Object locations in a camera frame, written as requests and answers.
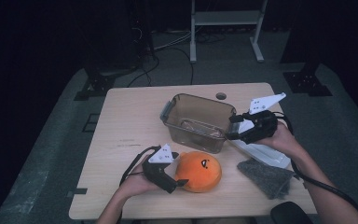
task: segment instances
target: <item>white bracket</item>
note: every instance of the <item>white bracket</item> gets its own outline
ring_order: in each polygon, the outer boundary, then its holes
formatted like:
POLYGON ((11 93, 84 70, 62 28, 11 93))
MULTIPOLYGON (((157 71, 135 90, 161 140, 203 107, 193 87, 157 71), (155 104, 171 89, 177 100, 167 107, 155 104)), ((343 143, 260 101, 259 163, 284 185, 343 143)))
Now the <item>white bracket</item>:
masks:
POLYGON ((251 105, 249 106, 249 114, 253 115, 261 111, 268 110, 270 107, 280 102, 280 100, 284 97, 286 97, 286 94, 282 92, 281 94, 277 95, 252 99, 251 105))
POLYGON ((156 154, 150 157, 150 163, 172 163, 174 160, 171 152, 171 147, 168 144, 165 144, 160 148, 156 154))

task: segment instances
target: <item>gray cloth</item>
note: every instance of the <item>gray cloth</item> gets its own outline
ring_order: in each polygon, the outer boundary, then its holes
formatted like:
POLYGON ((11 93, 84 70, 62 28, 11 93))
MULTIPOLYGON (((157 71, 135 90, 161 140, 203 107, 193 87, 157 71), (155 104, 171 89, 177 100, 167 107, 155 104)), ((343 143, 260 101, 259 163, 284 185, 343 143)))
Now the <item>gray cloth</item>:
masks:
POLYGON ((242 161, 238 169, 254 181, 269 199, 283 199, 289 194, 290 179, 296 174, 283 168, 268 166, 254 159, 242 161))

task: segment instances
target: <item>table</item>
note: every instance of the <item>table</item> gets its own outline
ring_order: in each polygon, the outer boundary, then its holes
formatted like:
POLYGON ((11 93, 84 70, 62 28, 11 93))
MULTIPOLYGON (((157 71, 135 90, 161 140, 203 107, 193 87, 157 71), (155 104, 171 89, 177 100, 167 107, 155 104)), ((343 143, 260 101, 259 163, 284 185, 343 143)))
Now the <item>table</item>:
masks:
POLYGON ((191 39, 190 39, 190 61, 197 61, 196 48, 196 26, 202 25, 242 25, 255 24, 255 35, 250 37, 255 57, 259 63, 264 62, 263 54, 258 47, 258 37, 266 14, 268 0, 263 0, 260 10, 247 11, 196 11, 195 0, 191 2, 191 39))
MULTIPOLYGON (((238 113, 248 110, 252 98, 274 94, 268 83, 110 90, 77 185, 77 191, 83 192, 75 194, 70 218, 96 219, 116 191, 124 171, 145 148, 169 143, 175 152, 194 151, 172 141, 159 114, 177 93, 217 100, 218 92, 227 96, 223 102, 234 105, 238 113)), ((271 110, 282 111, 278 104, 271 110)), ((316 214, 302 182, 292 178, 290 195, 285 200, 269 200, 237 169, 239 162, 250 159, 244 152, 226 141, 221 152, 213 155, 223 170, 221 182, 213 190, 198 194, 180 188, 172 194, 164 190, 147 192, 127 201, 123 218, 267 216, 272 207, 286 200, 297 203, 308 214, 316 214)), ((174 167, 175 162, 165 172, 173 175, 174 167)))

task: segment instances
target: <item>person's left hand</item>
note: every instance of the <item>person's left hand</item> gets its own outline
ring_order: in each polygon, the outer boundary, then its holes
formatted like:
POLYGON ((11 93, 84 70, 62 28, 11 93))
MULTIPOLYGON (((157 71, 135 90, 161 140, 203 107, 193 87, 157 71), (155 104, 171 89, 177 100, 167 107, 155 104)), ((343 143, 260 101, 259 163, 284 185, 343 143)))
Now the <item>person's left hand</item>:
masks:
POLYGON ((150 182, 144 176, 144 169, 142 168, 142 163, 146 161, 147 157, 148 155, 146 155, 144 159, 133 168, 131 174, 118 188, 117 191, 119 191, 123 196, 130 198, 132 196, 143 194, 150 190, 159 189, 157 185, 150 182))

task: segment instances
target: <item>dark background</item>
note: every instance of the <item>dark background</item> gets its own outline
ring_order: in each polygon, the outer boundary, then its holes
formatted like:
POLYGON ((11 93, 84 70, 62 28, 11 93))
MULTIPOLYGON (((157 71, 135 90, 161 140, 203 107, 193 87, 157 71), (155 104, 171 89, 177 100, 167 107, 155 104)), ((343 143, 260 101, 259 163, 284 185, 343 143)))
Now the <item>dark background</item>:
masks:
MULTIPOLYGON (((151 0, 151 30, 189 29, 190 1, 151 0)), ((197 0, 197 8, 259 8, 260 2, 197 0)), ((0 205, 72 75, 138 64, 145 40, 143 1, 0 0, 0 205)), ((292 28, 283 63, 310 49, 340 77, 358 105, 358 1, 269 0, 263 30, 292 28)))

